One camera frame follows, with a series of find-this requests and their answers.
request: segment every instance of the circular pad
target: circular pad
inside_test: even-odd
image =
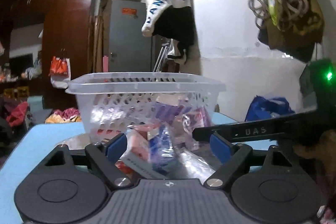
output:
[[[58,179],[48,181],[40,187],[41,198],[50,202],[63,202],[73,198],[78,191],[78,185],[71,180]]]
[[[21,216],[32,222],[65,224],[95,214],[106,197],[98,177],[71,171],[28,175],[16,189],[14,202]]]
[[[316,215],[321,192],[306,174],[266,174],[238,178],[231,188],[235,205],[254,220],[271,224],[301,223]]]
[[[298,189],[294,184],[278,179],[263,182],[259,186],[259,191],[263,197],[274,202],[289,202],[298,194]]]

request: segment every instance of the blue bag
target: blue bag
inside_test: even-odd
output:
[[[264,97],[256,96],[250,104],[245,121],[265,120],[293,113],[295,112],[284,97],[275,97],[268,100]]]

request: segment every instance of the pink package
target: pink package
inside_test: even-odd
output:
[[[159,128],[160,123],[155,123],[155,124],[136,124],[129,126],[129,128],[136,130],[143,138],[146,140],[150,140],[148,138],[149,132],[151,132],[153,129]]]
[[[149,148],[148,141],[145,140],[139,133],[132,130],[127,135],[127,143],[129,142],[130,151],[137,155],[140,159],[148,161],[149,159]]]

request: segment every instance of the green led light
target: green led light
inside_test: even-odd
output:
[[[328,79],[328,81],[330,81],[331,78],[333,78],[333,74],[332,74],[332,72],[329,72],[329,73],[327,74],[327,79]]]

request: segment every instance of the red cloth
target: red cloth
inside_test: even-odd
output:
[[[20,103],[6,118],[6,121],[9,123],[11,127],[20,126],[26,117],[26,112],[28,108],[27,102]]]

